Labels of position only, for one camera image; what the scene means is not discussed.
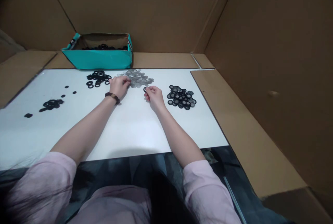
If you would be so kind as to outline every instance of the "pink shirt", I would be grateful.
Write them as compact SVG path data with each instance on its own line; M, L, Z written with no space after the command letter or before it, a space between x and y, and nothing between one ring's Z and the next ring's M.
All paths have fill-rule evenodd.
M11 201L50 195L31 209L31 223L55 223L69 203L75 162L59 152L50 152L33 165L15 186ZM226 187L208 161L196 161L183 170L185 204L200 223L241 223ZM95 191L73 223L150 223L148 190L136 186L109 186Z

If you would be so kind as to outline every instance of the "pink sleeve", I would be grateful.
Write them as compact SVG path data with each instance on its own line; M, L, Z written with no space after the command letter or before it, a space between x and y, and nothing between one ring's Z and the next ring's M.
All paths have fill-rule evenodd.
M13 210L28 207L29 211L24 214L29 215L29 223L55 223L69 203L75 172L73 159L49 152L12 189L9 202L16 204Z
M227 188L208 161L188 164L183 171L185 204L200 223L241 223Z

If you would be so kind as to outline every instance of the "woman's left hand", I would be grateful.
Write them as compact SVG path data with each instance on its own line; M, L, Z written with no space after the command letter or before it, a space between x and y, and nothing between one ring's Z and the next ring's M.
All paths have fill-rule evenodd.
M110 93L115 94L118 98L122 98L127 90L127 87L131 83L131 80L127 76L121 76L109 79L109 82Z

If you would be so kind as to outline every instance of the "watch strap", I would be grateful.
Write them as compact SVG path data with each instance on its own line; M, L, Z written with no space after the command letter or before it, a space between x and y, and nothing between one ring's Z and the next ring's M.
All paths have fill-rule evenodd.
M119 103L120 103L119 98L118 98L115 94L113 94L113 93L111 93L111 92L107 92L107 93L105 93L105 96L106 96L106 97L107 97L107 96L110 96L110 97L114 98L114 99L117 101L116 104L119 104Z

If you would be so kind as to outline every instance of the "white table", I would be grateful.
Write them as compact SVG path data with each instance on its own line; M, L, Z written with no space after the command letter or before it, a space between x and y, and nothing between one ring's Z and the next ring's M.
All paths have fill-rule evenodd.
M191 69L145 69L162 89L165 104L180 126L199 148L227 146L218 123L202 96ZM0 169L30 166L44 156L80 119L96 107L109 85L88 89L86 76L92 71L44 70L5 109L0 110ZM123 71L105 71L112 77ZM168 105L169 85L194 92L196 107L189 111ZM144 86L129 88L122 105L116 106L87 161L170 152L168 142L150 104L144 100ZM50 99L64 103L39 112Z

